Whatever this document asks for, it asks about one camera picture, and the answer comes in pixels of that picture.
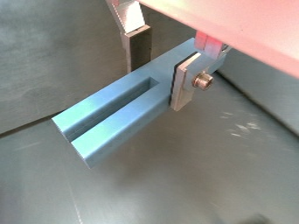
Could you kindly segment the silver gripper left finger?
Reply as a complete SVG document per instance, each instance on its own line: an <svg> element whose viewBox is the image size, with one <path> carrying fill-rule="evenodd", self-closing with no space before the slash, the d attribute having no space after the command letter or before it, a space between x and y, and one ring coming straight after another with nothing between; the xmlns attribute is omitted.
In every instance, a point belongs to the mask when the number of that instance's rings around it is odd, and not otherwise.
<svg viewBox="0 0 299 224"><path fill-rule="evenodd" d="M136 0L105 0L120 31L125 49L126 71L130 73L150 61L152 28L145 24Z"/></svg>

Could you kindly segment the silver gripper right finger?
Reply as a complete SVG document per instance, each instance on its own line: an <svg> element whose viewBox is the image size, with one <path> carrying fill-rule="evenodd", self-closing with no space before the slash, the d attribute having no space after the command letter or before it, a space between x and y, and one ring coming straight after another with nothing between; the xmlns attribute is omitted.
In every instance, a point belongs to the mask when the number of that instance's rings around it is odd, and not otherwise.
<svg viewBox="0 0 299 224"><path fill-rule="evenodd" d="M192 100L195 89L205 91L211 74L220 68L231 47L201 31L193 39L195 52L173 67L171 108L179 111Z"/></svg>

